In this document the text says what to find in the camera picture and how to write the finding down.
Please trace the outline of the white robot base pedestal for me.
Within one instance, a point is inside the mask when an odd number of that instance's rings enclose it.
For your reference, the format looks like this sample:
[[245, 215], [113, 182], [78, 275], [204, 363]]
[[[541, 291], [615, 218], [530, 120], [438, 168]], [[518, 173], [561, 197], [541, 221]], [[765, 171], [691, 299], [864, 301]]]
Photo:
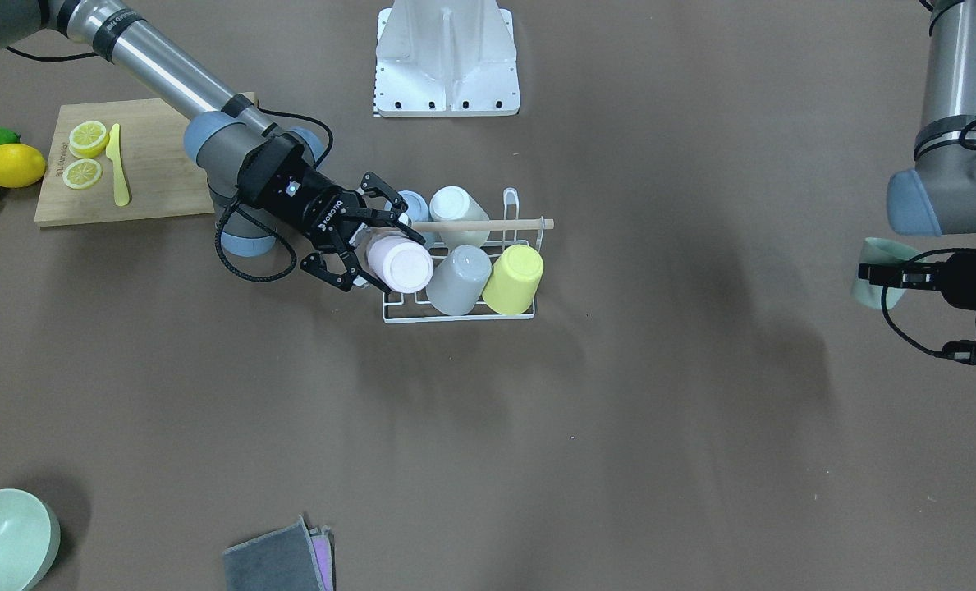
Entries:
[[495, 1], [395, 1], [376, 19], [378, 117], [509, 117], [521, 108], [514, 18]]

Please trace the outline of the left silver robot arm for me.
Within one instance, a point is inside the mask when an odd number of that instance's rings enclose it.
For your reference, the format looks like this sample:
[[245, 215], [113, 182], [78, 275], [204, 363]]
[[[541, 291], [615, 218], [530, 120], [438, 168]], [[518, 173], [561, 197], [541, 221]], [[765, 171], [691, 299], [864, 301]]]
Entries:
[[[912, 168], [887, 186], [887, 218], [902, 236], [976, 233], [976, 1], [928, 1], [930, 49], [922, 127]], [[853, 296], [881, 311], [905, 291], [935, 291], [975, 315], [971, 339], [926, 349], [931, 358], [976, 366], [976, 248], [918, 252], [882, 239], [864, 243]]]

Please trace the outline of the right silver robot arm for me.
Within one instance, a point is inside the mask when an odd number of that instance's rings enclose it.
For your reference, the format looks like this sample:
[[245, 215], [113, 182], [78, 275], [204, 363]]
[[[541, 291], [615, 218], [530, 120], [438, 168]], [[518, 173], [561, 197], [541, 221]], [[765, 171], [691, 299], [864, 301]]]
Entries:
[[289, 269], [300, 267], [340, 291], [371, 285], [392, 292], [380, 272], [360, 262], [364, 229], [395, 229], [424, 245], [393, 187], [372, 172], [358, 190], [327, 179], [319, 165], [329, 147], [315, 134], [278, 126], [273, 113], [229, 89], [124, 2], [0, 1], [0, 49], [41, 30], [89, 45], [186, 117], [184, 149], [206, 172], [211, 198], [222, 207], [214, 247], [226, 268], [232, 268], [228, 252], [237, 252], [241, 240], [230, 227], [232, 216], [244, 218], [256, 239], [280, 239], [268, 218], [299, 232], [311, 254], [290, 252]]

